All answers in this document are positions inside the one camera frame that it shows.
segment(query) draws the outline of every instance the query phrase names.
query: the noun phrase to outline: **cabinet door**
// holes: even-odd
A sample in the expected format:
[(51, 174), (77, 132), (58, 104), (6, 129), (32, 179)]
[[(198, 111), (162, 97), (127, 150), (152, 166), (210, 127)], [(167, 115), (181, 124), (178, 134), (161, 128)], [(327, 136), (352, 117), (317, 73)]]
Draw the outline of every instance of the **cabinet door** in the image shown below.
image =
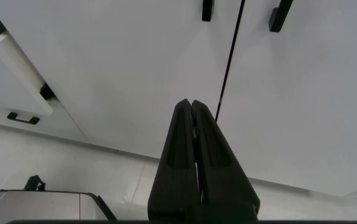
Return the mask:
[(0, 0), (0, 20), (92, 144), (160, 157), (180, 100), (216, 111), (240, 4)]
[(50, 115), (53, 109), (36, 90), (26, 56), (8, 34), (0, 35), (0, 107)]
[(252, 178), (357, 190), (357, 1), (247, 0), (218, 124)]

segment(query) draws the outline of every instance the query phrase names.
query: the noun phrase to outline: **black door handle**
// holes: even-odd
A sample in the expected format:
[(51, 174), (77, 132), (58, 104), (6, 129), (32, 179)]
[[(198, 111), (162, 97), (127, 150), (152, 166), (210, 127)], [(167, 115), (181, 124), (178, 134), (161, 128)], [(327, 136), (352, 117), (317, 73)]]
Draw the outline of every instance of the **black door handle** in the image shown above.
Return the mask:
[(213, 5), (215, 0), (203, 0), (202, 6), (202, 21), (210, 22), (211, 15), (213, 14)]
[(293, 0), (280, 0), (279, 6), (272, 10), (270, 21), (268, 22), (271, 32), (281, 31), (292, 2)]
[(11, 112), (11, 113), (9, 113), (9, 115), (7, 115), (7, 119), (10, 119), (12, 121), (22, 122), (25, 124), (37, 124), (40, 121), (40, 118), (37, 118), (37, 117), (32, 117), (29, 121), (24, 121), (21, 119), (16, 119), (17, 116), (18, 116), (17, 113)]

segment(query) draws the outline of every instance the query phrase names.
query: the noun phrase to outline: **open cabinet door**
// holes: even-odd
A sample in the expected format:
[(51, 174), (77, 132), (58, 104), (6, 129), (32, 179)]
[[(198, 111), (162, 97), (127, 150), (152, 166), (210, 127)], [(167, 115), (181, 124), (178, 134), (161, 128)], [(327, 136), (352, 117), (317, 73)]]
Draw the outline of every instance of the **open cabinet door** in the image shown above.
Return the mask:
[(21, 52), (14, 48), (5, 50), (2, 45), (14, 45), (8, 35), (0, 35), (0, 107), (50, 115), (53, 109), (35, 89), (24, 70), (18, 66)]

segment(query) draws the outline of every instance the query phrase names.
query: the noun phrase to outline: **white cabinet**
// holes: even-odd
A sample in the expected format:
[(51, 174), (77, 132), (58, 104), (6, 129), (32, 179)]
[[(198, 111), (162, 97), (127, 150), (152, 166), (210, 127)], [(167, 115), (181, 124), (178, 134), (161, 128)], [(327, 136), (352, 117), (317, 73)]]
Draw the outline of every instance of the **white cabinet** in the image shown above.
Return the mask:
[(62, 104), (40, 95), (44, 84), (11, 35), (0, 34), (0, 124), (88, 143)]
[[(37, 115), (26, 111), (12, 110), (8, 108), (0, 108), (0, 124), (36, 133), (56, 136), (59, 138), (89, 143), (58, 100), (52, 99), (47, 102), (53, 109), (53, 113), (50, 116)], [(33, 125), (7, 119), (7, 115), (12, 112), (18, 115), (16, 119), (29, 121), (31, 118), (36, 117), (39, 118), (39, 121)]]
[(357, 190), (357, 1), (246, 0), (218, 117), (248, 177)]
[(8, 33), (0, 35), (0, 107), (50, 115), (53, 109), (39, 93), (35, 70)]
[(160, 157), (176, 103), (216, 112), (240, 3), (0, 0), (0, 20), (92, 144)]

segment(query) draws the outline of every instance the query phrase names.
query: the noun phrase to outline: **black cabinet handle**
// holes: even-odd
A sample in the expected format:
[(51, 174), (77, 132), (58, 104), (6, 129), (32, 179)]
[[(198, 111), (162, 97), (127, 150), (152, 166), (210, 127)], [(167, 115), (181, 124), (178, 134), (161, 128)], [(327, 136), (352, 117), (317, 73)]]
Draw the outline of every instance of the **black cabinet handle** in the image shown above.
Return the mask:
[(202, 21), (210, 22), (211, 15), (213, 14), (213, 5), (215, 0), (203, 0), (202, 6)]
[(271, 32), (281, 31), (292, 2), (293, 0), (280, 0), (279, 6), (272, 10), (270, 21), (268, 22)]
[(24, 120), (16, 119), (17, 116), (18, 116), (17, 113), (11, 112), (9, 113), (9, 115), (7, 115), (7, 119), (10, 119), (12, 121), (22, 122), (25, 124), (37, 124), (40, 121), (40, 118), (37, 117), (32, 117), (29, 121), (24, 121)]

